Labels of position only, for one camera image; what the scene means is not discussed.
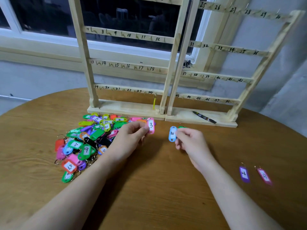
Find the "table surface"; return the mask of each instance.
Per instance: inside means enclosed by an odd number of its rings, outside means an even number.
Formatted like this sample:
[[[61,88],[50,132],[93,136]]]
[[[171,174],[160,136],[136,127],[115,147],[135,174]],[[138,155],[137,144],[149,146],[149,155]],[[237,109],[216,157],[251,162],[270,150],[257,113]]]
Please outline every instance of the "table surface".
[[[148,94],[102,90],[98,96],[153,103]],[[87,89],[72,89],[29,101],[0,116],[1,229],[20,225],[67,186],[61,182],[63,170],[53,164],[54,142],[57,135],[77,127],[88,106]],[[176,99],[175,106],[229,109],[186,99]],[[246,109],[237,123],[237,128],[184,125],[204,133],[217,161],[271,217],[286,229],[306,229],[307,139]],[[180,125],[156,121],[155,134],[107,182],[84,229],[229,229],[205,179],[187,154],[168,141],[170,127]],[[241,162],[250,183],[241,181]],[[273,186],[262,181],[254,166],[267,172]]]

